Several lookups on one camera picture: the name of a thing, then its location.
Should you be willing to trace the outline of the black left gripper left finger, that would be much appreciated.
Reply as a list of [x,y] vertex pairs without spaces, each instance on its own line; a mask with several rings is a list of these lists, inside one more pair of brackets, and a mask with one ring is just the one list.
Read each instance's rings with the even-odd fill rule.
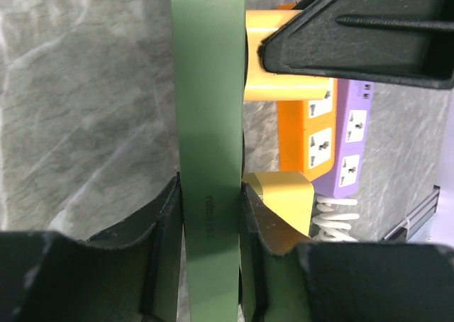
[[88,240],[1,234],[2,321],[175,321],[182,244],[179,177]]

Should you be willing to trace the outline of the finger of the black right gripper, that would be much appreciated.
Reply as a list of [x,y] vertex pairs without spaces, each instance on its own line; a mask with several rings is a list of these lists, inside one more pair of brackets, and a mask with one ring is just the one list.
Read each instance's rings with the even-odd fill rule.
[[453,0],[301,0],[260,44],[275,74],[453,88]]

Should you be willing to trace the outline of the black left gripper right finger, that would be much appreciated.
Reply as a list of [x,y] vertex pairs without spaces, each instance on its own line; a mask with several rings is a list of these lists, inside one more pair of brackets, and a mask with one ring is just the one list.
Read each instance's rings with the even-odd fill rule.
[[453,249],[320,243],[272,212],[248,184],[240,216],[246,321],[452,321]]

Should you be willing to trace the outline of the green power strip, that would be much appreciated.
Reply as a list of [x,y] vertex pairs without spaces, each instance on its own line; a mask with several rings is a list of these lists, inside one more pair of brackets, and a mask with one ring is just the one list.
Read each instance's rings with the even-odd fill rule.
[[190,316],[238,314],[245,0],[171,0]]

